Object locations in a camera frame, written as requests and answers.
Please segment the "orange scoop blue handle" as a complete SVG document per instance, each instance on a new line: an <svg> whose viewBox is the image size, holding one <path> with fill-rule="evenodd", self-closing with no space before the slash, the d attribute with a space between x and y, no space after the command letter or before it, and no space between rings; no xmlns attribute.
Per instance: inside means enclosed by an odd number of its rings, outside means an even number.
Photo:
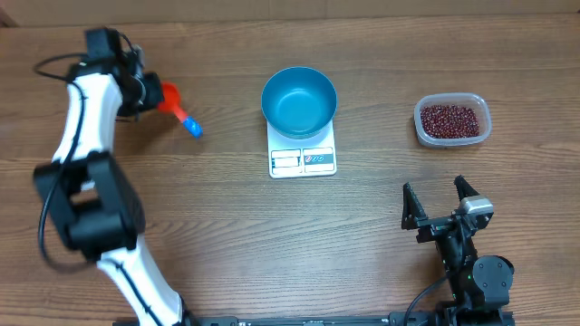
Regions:
<svg viewBox="0 0 580 326"><path fill-rule="evenodd" d="M196 139L203 135L203 129L200 124L189 116L181 107L181 98L178 87L170 82L161 84L162 95L164 100L161 101L157 110L162 113L174 115L183 127Z"/></svg>

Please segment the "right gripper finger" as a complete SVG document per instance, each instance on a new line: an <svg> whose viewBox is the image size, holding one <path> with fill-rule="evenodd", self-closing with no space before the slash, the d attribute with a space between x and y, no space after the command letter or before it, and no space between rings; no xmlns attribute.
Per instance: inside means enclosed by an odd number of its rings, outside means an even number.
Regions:
<svg viewBox="0 0 580 326"><path fill-rule="evenodd" d="M402 222L418 222L421 220L426 220L427 215L424 209L414 193L411 184L405 183L402 187L403 191L403 210L402 210Z"/></svg>
<svg viewBox="0 0 580 326"><path fill-rule="evenodd" d="M475 197L479 194L462 175L455 177L454 185L457 189L459 200L463 200L466 197Z"/></svg>

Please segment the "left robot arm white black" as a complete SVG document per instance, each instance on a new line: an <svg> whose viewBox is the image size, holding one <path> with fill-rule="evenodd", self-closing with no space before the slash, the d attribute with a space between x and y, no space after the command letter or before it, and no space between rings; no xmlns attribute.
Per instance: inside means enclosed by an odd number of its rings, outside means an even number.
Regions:
<svg viewBox="0 0 580 326"><path fill-rule="evenodd" d="M196 138L202 128L179 104L179 92L143 71L143 52L101 27L85 33L87 50L62 77L69 94L63 137L52 161L34 170L43 200L37 242L60 273L96 266L117 285L138 325L194 325L196 319L153 260L141 201L113 156L118 118L147 110L177 117Z"/></svg>

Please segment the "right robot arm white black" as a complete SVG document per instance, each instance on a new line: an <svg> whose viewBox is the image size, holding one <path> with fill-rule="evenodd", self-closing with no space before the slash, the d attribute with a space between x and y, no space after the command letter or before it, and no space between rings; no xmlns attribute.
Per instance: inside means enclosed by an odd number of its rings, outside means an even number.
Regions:
<svg viewBox="0 0 580 326"><path fill-rule="evenodd" d="M513 325L509 290L515 268L499 255L478 256L472 237L488 226L494 207L462 175L454 179L459 206L448 216L430 218L411 185L402 187L401 228L418 231L418 243L433 242L444 275L418 294L402 317L404 325ZM453 299L439 302L433 312L414 312L418 302L447 282Z"/></svg>

